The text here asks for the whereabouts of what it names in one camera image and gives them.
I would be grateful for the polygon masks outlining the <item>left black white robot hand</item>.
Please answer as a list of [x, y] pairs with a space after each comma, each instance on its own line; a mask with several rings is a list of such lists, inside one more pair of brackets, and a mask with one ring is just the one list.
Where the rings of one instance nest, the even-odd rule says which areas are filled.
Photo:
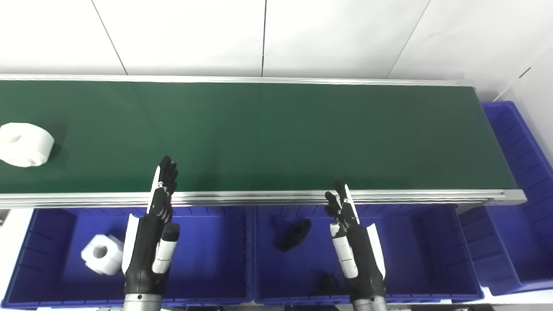
[[159, 258], [158, 249], [175, 248], [180, 236], [179, 224], [172, 222], [177, 176], [177, 164], [166, 155], [156, 167], [146, 212], [130, 214], [122, 263], [127, 295], [162, 296], [165, 291], [171, 260]]

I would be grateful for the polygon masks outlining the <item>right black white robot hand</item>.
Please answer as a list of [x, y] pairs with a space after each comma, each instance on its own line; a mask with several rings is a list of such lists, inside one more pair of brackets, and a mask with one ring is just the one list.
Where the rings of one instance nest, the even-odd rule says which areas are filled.
[[386, 310], [385, 261], [375, 224], [365, 227], [358, 217], [351, 191], [341, 179], [324, 193], [326, 213], [334, 220], [330, 235], [342, 269], [350, 302], [356, 311]]

